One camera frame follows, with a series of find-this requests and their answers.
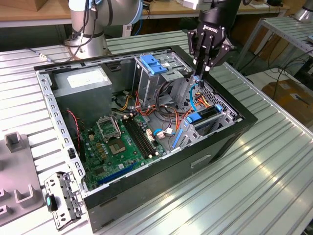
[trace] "wooden table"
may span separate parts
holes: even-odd
[[[252,6],[239,8],[238,14],[266,14],[279,13],[283,16],[289,9],[288,6],[274,7],[270,9],[257,9]],[[183,7],[175,0],[170,2],[155,1],[150,6],[150,19],[196,17],[199,11]],[[148,12],[143,10],[142,18],[148,17]],[[38,11],[28,11],[13,7],[0,7],[0,27],[38,26],[51,24],[71,24],[70,10],[67,0],[48,0]]]

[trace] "blue clip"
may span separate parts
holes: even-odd
[[[198,113],[191,113],[186,118],[189,123],[193,123],[199,119],[201,119],[201,116]]]
[[[216,104],[215,107],[217,108],[217,110],[218,110],[219,112],[221,112],[221,111],[223,110],[223,107],[222,107],[222,105],[220,105],[220,104]]]
[[[140,60],[153,75],[167,72],[167,69],[153,55],[141,55]]]

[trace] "metal workbench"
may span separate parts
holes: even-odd
[[[179,45],[181,31],[108,40],[113,53]],[[70,55],[63,46],[37,50],[56,61]],[[28,50],[0,53],[0,131],[28,134],[42,192],[44,180],[67,171],[60,143],[33,72],[42,65]],[[212,75],[258,122],[220,160],[103,228],[97,234],[301,234],[313,218],[312,133],[231,66]],[[42,207],[0,228],[0,234],[55,234]],[[86,215],[59,234],[91,234]]]
[[[247,43],[242,49],[239,55],[239,59],[235,65],[236,69],[238,69],[239,65],[242,63],[247,51],[263,27],[267,28],[269,32],[260,43],[256,53],[261,50],[266,41],[269,39],[270,35],[274,33],[294,46],[294,48],[286,56],[286,61],[284,64],[287,64],[287,62],[292,59],[291,56],[297,48],[303,52],[308,52],[310,56],[313,56],[313,43],[307,40],[308,36],[313,35],[313,22],[302,23],[292,17],[264,18],[259,20]]]

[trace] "blue pcie slot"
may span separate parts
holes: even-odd
[[[118,172],[116,172],[116,173],[114,173],[114,174],[112,174],[112,175],[109,175],[109,176],[107,176],[107,177],[105,177],[105,178],[103,178],[103,179],[101,179],[101,180],[98,180],[98,181],[97,181],[98,185],[105,184],[105,183],[107,183],[107,182],[110,182],[110,181],[112,181],[112,180],[114,180],[114,179],[116,179],[116,178],[122,176],[122,175],[125,175],[125,174],[128,173],[128,172],[131,172],[131,171],[133,170],[133,167],[134,167],[136,164],[137,164],[137,163],[133,163],[132,165],[126,167],[125,169],[122,169],[122,170],[120,170],[120,171],[118,171]]]

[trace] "sticker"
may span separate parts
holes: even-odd
[[[107,81],[108,78],[106,76],[103,76],[103,74],[100,71],[95,70],[68,76],[67,80],[68,83],[70,84],[70,87],[76,88],[97,82],[102,82],[103,80]]]
[[[285,90],[290,89],[290,86],[289,86],[288,84],[286,84],[286,83],[282,83],[282,84],[280,84],[280,86],[281,86],[282,88],[284,88]]]
[[[164,63],[162,64],[163,67],[170,67],[170,64],[169,63]]]
[[[291,95],[292,98],[294,98],[294,99],[298,99],[298,97],[301,98],[301,96],[299,96],[297,93],[292,93],[292,94],[290,94],[290,95]]]
[[[167,134],[171,134],[171,133],[173,132],[173,129],[172,129],[172,128],[167,128],[167,129],[165,130],[165,132],[166,132]]]

